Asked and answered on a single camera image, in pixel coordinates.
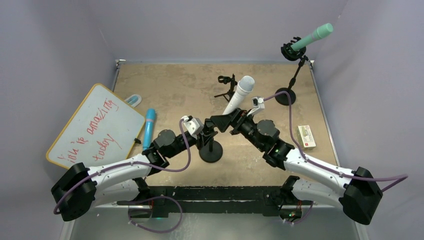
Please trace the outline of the white microphone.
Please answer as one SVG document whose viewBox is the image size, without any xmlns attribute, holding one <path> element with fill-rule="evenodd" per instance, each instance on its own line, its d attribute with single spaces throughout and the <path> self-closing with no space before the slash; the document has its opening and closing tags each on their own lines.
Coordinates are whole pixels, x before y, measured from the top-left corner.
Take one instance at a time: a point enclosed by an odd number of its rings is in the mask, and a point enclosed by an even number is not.
<svg viewBox="0 0 424 240">
<path fill-rule="evenodd" d="M 255 80 L 253 77 L 249 75 L 242 77 L 241 80 L 237 83 L 234 95 L 230 99 L 222 115 L 232 113 L 243 102 L 245 97 L 253 91 L 254 86 Z"/>
</svg>

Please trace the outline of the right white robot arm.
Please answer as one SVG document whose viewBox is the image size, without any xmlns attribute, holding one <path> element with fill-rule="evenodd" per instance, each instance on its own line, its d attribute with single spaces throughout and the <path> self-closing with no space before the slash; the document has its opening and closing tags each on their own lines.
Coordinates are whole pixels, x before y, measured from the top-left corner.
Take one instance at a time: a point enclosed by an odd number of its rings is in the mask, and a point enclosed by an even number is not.
<svg viewBox="0 0 424 240">
<path fill-rule="evenodd" d="M 224 133 L 241 134 L 263 153 L 270 166 L 299 173 L 313 180 L 297 179 L 281 189 L 280 196 L 288 204 L 296 200 L 313 201 L 341 209 L 353 221 L 369 225 L 383 197 L 371 172 L 363 167 L 356 170 L 339 167 L 301 153 L 299 148 L 280 139 L 280 131 L 272 120 L 254 122 L 244 110 L 213 115 L 210 121 Z"/>
</svg>

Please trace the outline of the blue microphone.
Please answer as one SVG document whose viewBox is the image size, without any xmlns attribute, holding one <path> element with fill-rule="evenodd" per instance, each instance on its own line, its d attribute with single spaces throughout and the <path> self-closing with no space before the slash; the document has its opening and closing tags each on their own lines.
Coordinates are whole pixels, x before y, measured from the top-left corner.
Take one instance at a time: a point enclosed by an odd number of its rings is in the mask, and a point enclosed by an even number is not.
<svg viewBox="0 0 424 240">
<path fill-rule="evenodd" d="M 155 121 L 156 121 L 156 110 L 154 108 L 149 108 L 146 112 L 144 137 L 142 142 L 143 150 L 148 149 L 152 143 Z"/>
</svg>

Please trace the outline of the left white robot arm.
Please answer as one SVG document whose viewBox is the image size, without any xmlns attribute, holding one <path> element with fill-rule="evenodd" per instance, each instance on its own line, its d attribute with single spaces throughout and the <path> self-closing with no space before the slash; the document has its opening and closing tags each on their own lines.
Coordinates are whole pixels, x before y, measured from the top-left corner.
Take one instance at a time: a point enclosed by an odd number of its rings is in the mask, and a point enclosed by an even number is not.
<svg viewBox="0 0 424 240">
<path fill-rule="evenodd" d="M 53 213 L 68 222 L 93 207 L 123 200 L 124 195 L 138 205 L 146 203 L 149 191 L 142 186 L 145 177 L 173 172 L 168 160 L 184 151 L 188 154 L 187 163 L 175 172 L 186 170 L 192 158 L 190 148 L 203 149 L 217 134 L 216 125 L 209 118 L 201 122 L 183 116 L 178 125 L 179 135 L 162 130 L 142 153 L 128 159 L 101 166 L 85 166 L 82 162 L 72 165 L 50 190 L 56 202 Z"/>
</svg>

